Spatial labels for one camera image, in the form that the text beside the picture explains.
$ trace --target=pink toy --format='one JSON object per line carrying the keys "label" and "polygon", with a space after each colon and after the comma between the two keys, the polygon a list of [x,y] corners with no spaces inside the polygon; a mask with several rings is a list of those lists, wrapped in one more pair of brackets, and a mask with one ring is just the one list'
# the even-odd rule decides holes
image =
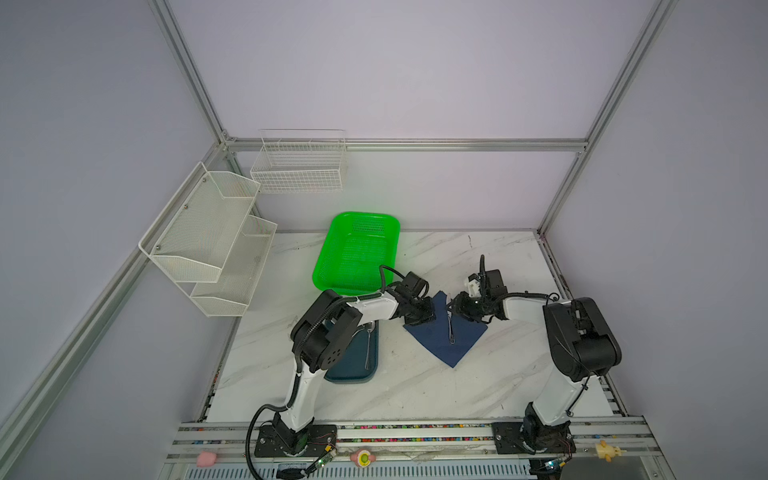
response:
{"label": "pink toy", "polygon": [[198,467],[212,467],[214,463],[216,463],[216,454],[213,452],[202,452],[197,456]]}
{"label": "pink toy", "polygon": [[376,461],[376,455],[372,454],[368,450],[360,449],[357,452],[351,454],[349,459],[359,467],[367,467]]}

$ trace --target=wall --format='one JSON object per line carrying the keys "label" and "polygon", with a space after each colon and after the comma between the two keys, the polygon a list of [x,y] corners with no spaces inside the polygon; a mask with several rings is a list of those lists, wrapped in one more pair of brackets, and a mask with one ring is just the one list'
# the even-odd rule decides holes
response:
{"label": "wall", "polygon": [[680,480],[765,476],[767,22],[680,2],[548,234]]}
{"label": "wall", "polygon": [[[583,138],[654,1],[170,3],[236,137],[339,128],[350,138]],[[239,157],[250,169],[253,158]],[[572,160],[355,153],[343,194],[258,202],[281,229],[327,228],[345,210],[422,230],[536,227]]]}
{"label": "wall", "polygon": [[143,0],[0,15],[0,422],[213,142]]}
{"label": "wall", "polygon": [[197,419],[232,319],[208,319],[145,269],[11,480],[157,478],[179,422]]}

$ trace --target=metal utensil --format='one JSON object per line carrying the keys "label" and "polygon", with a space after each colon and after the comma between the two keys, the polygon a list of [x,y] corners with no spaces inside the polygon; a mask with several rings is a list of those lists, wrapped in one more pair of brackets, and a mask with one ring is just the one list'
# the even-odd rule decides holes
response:
{"label": "metal utensil", "polygon": [[366,331],[368,332],[368,349],[366,350],[366,370],[371,369],[371,333],[375,328],[376,328],[376,324],[374,322],[371,322],[366,326]]}
{"label": "metal utensil", "polygon": [[456,339],[453,337],[453,315],[451,314],[451,298],[447,295],[445,296],[445,311],[448,314],[448,341],[451,343],[451,345],[453,345],[456,343]]}

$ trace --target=white mesh shelf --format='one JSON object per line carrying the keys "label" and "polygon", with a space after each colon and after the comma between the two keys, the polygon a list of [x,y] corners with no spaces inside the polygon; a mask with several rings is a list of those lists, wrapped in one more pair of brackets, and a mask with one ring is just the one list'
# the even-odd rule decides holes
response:
{"label": "white mesh shelf", "polygon": [[246,217],[219,281],[197,283],[192,289],[190,298],[203,313],[242,316],[248,310],[276,229],[276,223],[253,215]]}
{"label": "white mesh shelf", "polygon": [[346,179],[343,131],[263,130],[262,141],[250,171],[262,193],[342,190]]}
{"label": "white mesh shelf", "polygon": [[217,282],[258,190],[250,178],[204,171],[160,238],[144,252],[174,282]]}

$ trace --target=slotted metal panel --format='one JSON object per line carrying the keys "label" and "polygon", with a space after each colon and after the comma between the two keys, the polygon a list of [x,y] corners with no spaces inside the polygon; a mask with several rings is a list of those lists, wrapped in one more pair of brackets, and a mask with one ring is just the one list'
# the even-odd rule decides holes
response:
{"label": "slotted metal panel", "polygon": [[[257,464],[264,480],[276,479],[280,463]],[[433,460],[429,462],[378,462],[358,468],[351,462],[331,463],[311,475],[312,478],[367,478],[369,480],[400,480],[401,478],[445,478],[451,480],[517,480],[536,478],[530,475],[528,460]],[[223,464],[210,468],[190,467],[187,480],[252,478],[245,464]]]}

